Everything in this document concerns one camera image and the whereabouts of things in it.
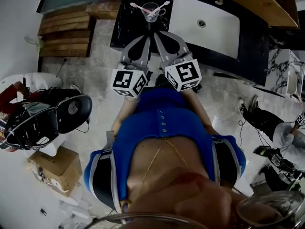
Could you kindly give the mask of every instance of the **blue shirt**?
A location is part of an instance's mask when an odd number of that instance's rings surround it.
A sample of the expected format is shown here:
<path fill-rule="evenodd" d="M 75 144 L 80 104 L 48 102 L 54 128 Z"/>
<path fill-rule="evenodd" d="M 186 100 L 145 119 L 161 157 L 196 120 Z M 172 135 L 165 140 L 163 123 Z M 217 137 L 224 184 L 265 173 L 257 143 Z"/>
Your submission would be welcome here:
<path fill-rule="evenodd" d="M 185 136 L 193 140 L 201 153 L 203 165 L 215 181 L 213 139 L 206 132 L 200 118 L 186 109 L 182 95 L 176 90 L 155 88 L 141 95 L 136 111 L 123 121 L 112 147 L 116 165 L 119 199 L 127 199 L 127 178 L 135 147 L 146 138 Z M 236 152 L 243 172 L 245 157 L 232 136 L 217 135 L 227 139 Z"/>

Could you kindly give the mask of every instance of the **wooden board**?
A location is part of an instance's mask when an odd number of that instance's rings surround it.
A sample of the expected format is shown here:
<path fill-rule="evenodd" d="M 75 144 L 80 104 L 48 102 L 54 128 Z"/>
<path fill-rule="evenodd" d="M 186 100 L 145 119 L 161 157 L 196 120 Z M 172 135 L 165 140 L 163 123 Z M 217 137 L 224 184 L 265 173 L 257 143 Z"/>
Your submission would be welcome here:
<path fill-rule="evenodd" d="M 87 57 L 87 50 L 64 50 L 40 52 L 40 57 Z"/>
<path fill-rule="evenodd" d="M 115 20 L 121 5 L 121 0 L 93 3 L 86 12 L 97 20 Z"/>
<path fill-rule="evenodd" d="M 87 50 L 88 44 L 58 44 L 58 45 L 48 45 L 44 46 L 41 51 L 61 51 L 61 50 Z"/>
<path fill-rule="evenodd" d="M 80 30 L 80 29 L 88 29 L 89 27 L 89 21 L 87 22 L 82 22 L 82 23 L 74 23 L 74 24 L 66 24 L 66 25 L 58 25 L 58 26 L 53 26 L 49 27 L 46 29 L 42 29 L 39 31 L 39 35 L 45 35 L 45 34 L 50 34 L 53 32 L 59 32 L 59 31 L 71 31 L 71 30 Z"/>
<path fill-rule="evenodd" d="M 89 43 L 89 37 L 84 38 L 66 38 L 44 41 L 43 46 L 58 45 L 58 44 L 82 44 Z"/>
<path fill-rule="evenodd" d="M 52 21 L 52 22 L 49 22 L 49 23 L 43 22 L 41 24 L 40 30 L 46 29 L 46 28 L 49 28 L 49 27 L 58 26 L 58 25 L 87 22 L 89 20 L 90 20 L 90 16 L 87 14 L 87 15 L 81 16 L 81 17 L 75 17 L 75 18 L 69 18 L 69 19 L 64 19 L 64 20 Z"/>
<path fill-rule="evenodd" d="M 51 41 L 57 39 L 68 39 L 68 38 L 89 38 L 91 31 L 64 31 L 57 32 L 42 37 L 43 41 Z"/>
<path fill-rule="evenodd" d="M 61 14 L 61 15 L 57 15 L 57 16 L 53 16 L 51 18 L 42 19 L 42 23 L 46 24 L 46 23 L 50 23 L 53 21 L 59 21 L 59 20 L 64 20 L 64 19 L 70 19 L 70 18 L 75 18 L 75 17 L 82 17 L 82 16 L 86 16 L 88 15 L 86 12 L 81 11 L 81 12 L 72 12 L 72 13 L 65 13 L 65 14 Z"/>
<path fill-rule="evenodd" d="M 295 17 L 296 5 L 295 0 L 289 0 L 289 5 L 286 5 L 286 10 L 291 10 L 288 13 L 275 0 L 233 0 L 248 10 L 255 13 L 257 16 L 265 20 L 269 26 L 292 27 L 298 28 L 298 17 Z"/>
<path fill-rule="evenodd" d="M 87 9 L 87 6 L 88 5 L 85 4 L 85 5 L 80 5 L 80 6 L 72 6 L 72 7 L 68 7 L 65 9 L 59 9 L 54 12 L 45 14 L 43 16 L 43 20 L 54 17 L 54 16 L 62 15 L 62 14 L 68 14 L 68 13 L 74 13 L 74 12 L 85 12 Z"/>

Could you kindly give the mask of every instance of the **sneaker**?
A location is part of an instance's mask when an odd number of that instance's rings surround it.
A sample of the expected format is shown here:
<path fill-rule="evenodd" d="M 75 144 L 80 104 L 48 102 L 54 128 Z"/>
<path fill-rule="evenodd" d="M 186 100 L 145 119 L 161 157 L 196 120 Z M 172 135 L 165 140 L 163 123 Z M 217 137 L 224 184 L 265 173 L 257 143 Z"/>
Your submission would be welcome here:
<path fill-rule="evenodd" d="M 255 108 L 258 108 L 258 96 L 254 95 L 251 98 L 251 101 L 249 103 L 249 112 L 252 112 Z"/>
<path fill-rule="evenodd" d="M 237 107 L 238 107 L 239 113 L 243 116 L 243 114 L 247 110 L 247 108 L 244 105 L 244 100 L 241 97 L 239 97 L 237 99 Z"/>
<path fill-rule="evenodd" d="M 77 85 L 71 84 L 70 85 L 70 89 L 77 90 L 77 91 L 79 91 L 82 94 L 80 88 Z"/>

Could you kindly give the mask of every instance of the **marble floor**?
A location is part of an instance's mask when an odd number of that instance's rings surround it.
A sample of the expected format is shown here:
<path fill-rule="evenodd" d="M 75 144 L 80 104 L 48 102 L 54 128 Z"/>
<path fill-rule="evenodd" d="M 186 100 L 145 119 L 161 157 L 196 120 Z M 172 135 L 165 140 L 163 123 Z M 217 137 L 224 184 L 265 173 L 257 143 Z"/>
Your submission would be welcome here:
<path fill-rule="evenodd" d="M 89 58 L 69 58 L 62 67 L 59 77 L 63 80 L 63 86 L 68 88 L 70 84 L 78 85 L 84 94 L 89 95 L 93 101 L 90 129 L 88 133 L 77 130 L 68 134 L 68 140 L 64 146 L 77 151 L 80 154 L 82 169 L 86 167 L 92 151 L 101 149 L 106 143 L 106 131 L 110 129 L 123 99 L 110 89 L 112 69 L 116 68 L 120 59 L 120 52 L 109 47 L 112 30 L 115 21 L 97 21 L 94 31 L 91 55 Z M 44 58 L 42 71 L 57 74 L 63 62 L 62 58 Z M 152 56 L 149 68 L 153 72 L 149 85 L 153 85 L 159 73 L 161 59 Z M 257 94 L 260 99 L 260 107 L 268 110 L 284 121 L 294 121 L 302 111 L 302 106 L 289 100 L 254 89 L 250 85 L 234 79 L 214 77 L 211 70 L 202 69 L 202 89 L 198 97 L 206 109 L 215 129 L 222 135 L 233 135 L 237 144 L 241 144 L 239 120 L 240 116 L 236 102 L 238 97 L 248 99 Z M 252 151 L 261 145 L 257 131 L 246 123 L 241 133 L 243 143 L 241 148 L 247 158 L 247 166 L 242 179 L 236 187 L 248 193 L 248 184 L 265 162 L 263 157 L 257 156 Z M 100 203 L 88 191 L 85 191 L 84 199 L 92 206 L 92 213 L 104 216 L 111 209 Z"/>

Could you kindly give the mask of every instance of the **person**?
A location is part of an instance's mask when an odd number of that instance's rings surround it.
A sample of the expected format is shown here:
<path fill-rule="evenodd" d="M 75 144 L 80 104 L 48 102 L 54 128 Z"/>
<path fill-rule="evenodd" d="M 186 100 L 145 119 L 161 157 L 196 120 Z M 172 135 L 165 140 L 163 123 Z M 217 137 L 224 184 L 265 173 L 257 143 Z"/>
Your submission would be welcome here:
<path fill-rule="evenodd" d="M 17 103 L 11 103 L 12 100 L 17 98 L 17 93 L 23 95 L 23 101 Z M 10 115 L 15 114 L 18 110 L 23 107 L 25 104 L 32 102 L 41 102 L 44 104 L 49 104 L 56 106 L 56 104 L 67 98 L 80 95 L 81 91 L 76 85 L 71 85 L 70 89 L 59 89 L 59 88 L 50 88 L 47 90 L 40 90 L 34 93 L 28 93 L 25 86 L 22 82 L 16 82 L 6 88 L 2 93 L 0 93 L 0 136 L 1 136 L 1 145 L 0 149 L 7 152 L 17 151 L 15 148 L 12 148 L 4 144 L 4 122 L 6 122 Z"/>
<path fill-rule="evenodd" d="M 192 89 L 177 92 L 162 74 L 155 85 L 138 99 L 125 98 L 111 128 L 112 168 L 101 165 L 110 149 L 93 152 L 85 184 L 119 213 L 172 213 L 225 228 L 245 198 L 232 191 L 245 169 L 244 153 L 233 136 L 214 130 Z M 113 204 L 102 194 L 110 183 Z"/>
<path fill-rule="evenodd" d="M 238 98 L 237 105 L 244 119 L 264 132 L 274 148 L 280 149 L 284 159 L 292 162 L 296 169 L 305 170 L 305 135 L 298 130 L 300 125 L 297 121 L 292 127 L 273 113 L 260 109 L 257 95 L 251 98 L 248 109 L 242 98 Z"/>

